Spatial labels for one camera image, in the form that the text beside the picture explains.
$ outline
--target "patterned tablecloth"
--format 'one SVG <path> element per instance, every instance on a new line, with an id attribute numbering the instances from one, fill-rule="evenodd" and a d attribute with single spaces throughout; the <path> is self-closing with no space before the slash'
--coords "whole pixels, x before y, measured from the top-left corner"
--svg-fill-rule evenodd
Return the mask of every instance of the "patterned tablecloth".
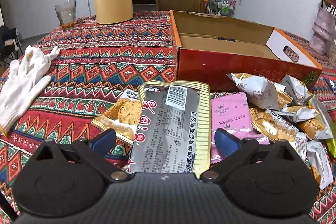
<path id="1" fill-rule="evenodd" d="M 310 49 L 302 38 L 291 37 L 323 65 L 325 76 L 336 80 L 336 69 L 327 58 Z M 0 190 L 15 210 L 12 185 L 43 139 L 70 144 L 81 136 L 94 138 L 100 131 L 91 120 L 113 105 L 125 88 L 135 89 L 148 80 L 169 82 L 175 77 L 169 12 L 135 13 L 128 22 L 108 26 L 97 24 L 95 17 L 82 18 L 74 29 L 57 28 L 36 44 L 46 53 L 56 45 L 61 51 L 48 72 L 51 83 L 15 123 L 10 137 L 0 137 Z M 314 93 L 336 121 L 336 96 L 323 78 Z M 122 143 L 106 158 L 125 165 Z M 321 223 L 332 223 L 336 220 L 335 203 L 333 183 L 320 192 L 311 216 Z M 2 211 L 0 223 L 9 223 Z"/>

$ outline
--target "floor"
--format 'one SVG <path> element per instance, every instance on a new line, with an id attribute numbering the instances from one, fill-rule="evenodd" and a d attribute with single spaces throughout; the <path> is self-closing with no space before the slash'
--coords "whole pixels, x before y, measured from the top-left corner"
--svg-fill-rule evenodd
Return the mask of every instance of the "floor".
<path id="1" fill-rule="evenodd" d="M 145 11 L 157 11 L 158 7 L 156 4 L 134 4 L 134 12 L 145 12 Z"/>
<path id="2" fill-rule="evenodd" d="M 40 34 L 40 35 L 36 35 L 34 37 L 28 37 L 28 38 L 25 38 L 25 39 L 22 39 L 20 42 L 21 42 L 21 49 L 22 49 L 22 52 L 25 53 L 25 50 L 26 48 L 28 47 L 28 45 L 30 46 L 34 46 L 41 38 L 45 37 L 48 33 L 43 33 L 43 34 Z"/>

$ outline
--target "open cardboard box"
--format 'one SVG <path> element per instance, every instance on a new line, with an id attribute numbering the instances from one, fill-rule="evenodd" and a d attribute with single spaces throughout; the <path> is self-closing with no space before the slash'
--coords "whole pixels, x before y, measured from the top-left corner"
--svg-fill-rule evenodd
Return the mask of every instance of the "open cardboard box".
<path id="1" fill-rule="evenodd" d="M 312 88 L 322 66 L 277 28 L 230 17 L 170 11 L 177 80 L 235 90 L 226 74 L 246 72 L 280 82 L 288 74 Z M 297 55 L 293 62 L 284 52 Z"/>

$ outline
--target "snack wrapper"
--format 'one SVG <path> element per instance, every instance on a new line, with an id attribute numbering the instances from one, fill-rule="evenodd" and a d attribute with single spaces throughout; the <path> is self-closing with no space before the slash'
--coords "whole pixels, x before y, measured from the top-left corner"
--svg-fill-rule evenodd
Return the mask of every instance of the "snack wrapper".
<path id="1" fill-rule="evenodd" d="M 291 122 L 303 122 L 315 118 L 319 112 L 313 106 L 289 106 L 278 114 L 287 116 Z"/>
<path id="2" fill-rule="evenodd" d="M 323 122 L 323 124 L 327 128 L 325 132 L 323 132 L 322 134 L 316 135 L 315 138 L 319 139 L 319 140 L 332 139 L 333 138 L 333 133 L 334 132 L 336 133 L 335 123 L 332 121 L 332 119 L 331 119 L 327 109 L 323 105 L 323 103 L 321 103 L 317 99 L 317 97 L 314 96 L 309 100 L 309 105 L 314 107 L 320 113 L 320 115 L 318 115 L 316 117 L 316 119 Z"/>
<path id="3" fill-rule="evenodd" d="M 261 144 L 269 144 L 267 137 L 262 134 L 256 134 L 253 130 L 252 119 L 244 92 L 212 99 L 211 120 L 211 164 L 220 162 L 225 158 L 215 145 L 214 136 L 218 128 L 225 129 L 239 139 L 250 137 Z"/>
<path id="4" fill-rule="evenodd" d="M 324 136 L 328 130 L 327 126 L 318 119 L 310 119 L 300 122 L 298 125 L 311 140 L 316 137 Z"/>
<path id="5" fill-rule="evenodd" d="M 315 180 L 323 190 L 334 181 L 327 154 L 318 140 L 308 142 L 307 156 Z"/>
<path id="6" fill-rule="evenodd" d="M 290 104 L 293 99 L 285 93 L 285 86 L 281 85 L 279 83 L 271 82 L 274 86 L 275 89 L 278 92 L 278 103 L 279 103 L 279 108 L 282 109 L 285 105 Z"/>
<path id="7" fill-rule="evenodd" d="M 209 85 L 195 81 L 149 81 L 139 87 L 143 103 L 128 173 L 189 173 L 210 166 Z"/>
<path id="8" fill-rule="evenodd" d="M 259 107 L 252 107 L 249 109 L 252 121 L 255 121 L 258 118 L 263 118 L 266 116 L 265 110 Z"/>
<path id="9" fill-rule="evenodd" d="M 126 89 L 118 101 L 103 115 L 92 120 L 92 124 L 105 131 L 115 130 L 116 137 L 124 142 L 126 152 L 129 152 L 137 134 L 142 105 L 137 92 Z"/>
<path id="10" fill-rule="evenodd" d="M 306 85 L 290 75 L 285 75 L 280 84 L 286 87 L 285 92 L 292 97 L 292 105 L 304 105 L 312 97 Z"/>
<path id="11" fill-rule="evenodd" d="M 279 110 L 278 92 L 273 83 L 265 77 L 248 73 L 229 73 L 240 91 L 246 93 L 249 102 L 262 109 Z"/>
<path id="12" fill-rule="evenodd" d="M 273 142 L 287 140 L 304 160 L 306 157 L 307 137 L 298 129 L 272 110 L 267 109 L 262 117 L 252 122 L 253 127 Z"/>

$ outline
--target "crumpled wrapper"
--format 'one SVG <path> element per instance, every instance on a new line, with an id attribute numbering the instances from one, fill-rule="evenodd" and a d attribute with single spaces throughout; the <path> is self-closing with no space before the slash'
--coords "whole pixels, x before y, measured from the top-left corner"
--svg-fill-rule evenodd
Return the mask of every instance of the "crumpled wrapper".
<path id="1" fill-rule="evenodd" d="M 315 136 L 315 139 L 319 140 L 332 139 L 333 131 L 335 132 L 335 124 L 332 121 L 325 106 L 316 98 L 316 96 L 312 97 L 309 100 L 309 105 L 313 106 L 320 113 L 320 115 L 318 115 L 316 119 L 321 121 L 326 127 L 326 130 L 319 132 L 319 134 Z"/>
<path id="2" fill-rule="evenodd" d="M 308 142 L 307 156 L 311 170 L 320 189 L 323 190 L 334 181 L 330 164 L 323 145 L 318 140 Z"/>
<path id="3" fill-rule="evenodd" d="M 105 131 L 113 128 L 116 137 L 121 140 L 128 153 L 137 134 L 137 125 L 142 105 L 137 92 L 126 89 L 118 101 L 107 111 L 93 119 L 91 124 Z"/>
<path id="4" fill-rule="evenodd" d="M 294 125 L 272 110 L 267 109 L 265 114 L 258 112 L 256 117 L 257 119 L 252 122 L 256 130 L 273 142 L 279 139 L 287 140 L 303 160 L 306 158 L 307 137 L 305 134 L 299 132 Z"/>
<path id="5" fill-rule="evenodd" d="M 286 116 L 291 122 L 303 122 L 319 115 L 319 112 L 313 106 L 289 106 L 284 107 L 277 113 Z"/>
<path id="6" fill-rule="evenodd" d="M 265 77 L 248 73 L 227 74 L 240 91 L 244 91 L 247 100 L 262 109 L 279 109 L 278 92 L 273 83 Z"/>
<path id="7" fill-rule="evenodd" d="M 290 105 L 304 105 L 312 97 L 304 82 L 290 75 L 285 75 L 280 84 L 286 87 L 285 92 L 293 98 Z"/>
<path id="8" fill-rule="evenodd" d="M 278 92 L 278 103 L 279 103 L 280 109 L 282 109 L 284 106 L 286 106 L 287 104 L 290 104 L 293 101 L 293 99 L 288 94 L 286 94 L 285 92 L 286 87 L 284 85 L 281 85 L 276 82 L 271 82 L 271 83 L 273 83 L 273 85 L 275 86 L 275 89 Z"/>

